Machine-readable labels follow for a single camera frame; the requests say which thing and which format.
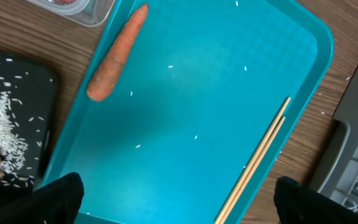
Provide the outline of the red snack wrapper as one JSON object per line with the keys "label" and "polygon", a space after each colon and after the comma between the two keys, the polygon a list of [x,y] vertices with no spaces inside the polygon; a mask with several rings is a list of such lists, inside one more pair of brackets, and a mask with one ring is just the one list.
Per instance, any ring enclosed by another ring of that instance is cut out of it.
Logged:
{"label": "red snack wrapper", "polygon": [[48,0],[48,1],[57,5],[69,5],[76,2],[76,0]]}

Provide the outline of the orange carrot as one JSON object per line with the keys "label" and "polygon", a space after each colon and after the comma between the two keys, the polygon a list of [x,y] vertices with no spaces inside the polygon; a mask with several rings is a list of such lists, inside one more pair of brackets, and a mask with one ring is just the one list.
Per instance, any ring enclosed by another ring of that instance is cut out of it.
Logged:
{"label": "orange carrot", "polygon": [[103,101],[115,89],[148,13],[149,4],[145,3],[132,13],[118,33],[87,86],[86,94],[91,100]]}

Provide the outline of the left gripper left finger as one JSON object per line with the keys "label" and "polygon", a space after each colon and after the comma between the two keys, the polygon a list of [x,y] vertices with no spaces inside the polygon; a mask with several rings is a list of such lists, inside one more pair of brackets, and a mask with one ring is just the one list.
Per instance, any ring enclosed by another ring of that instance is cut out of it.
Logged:
{"label": "left gripper left finger", "polygon": [[73,224],[84,195],[80,175],[71,172],[0,208],[0,224]]}

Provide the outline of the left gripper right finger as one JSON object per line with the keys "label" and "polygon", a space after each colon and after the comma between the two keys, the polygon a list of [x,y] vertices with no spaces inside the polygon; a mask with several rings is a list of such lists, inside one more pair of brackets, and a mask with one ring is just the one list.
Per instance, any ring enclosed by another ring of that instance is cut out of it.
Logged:
{"label": "left gripper right finger", "polygon": [[286,176],[273,201],[281,224],[358,224],[358,214]]}

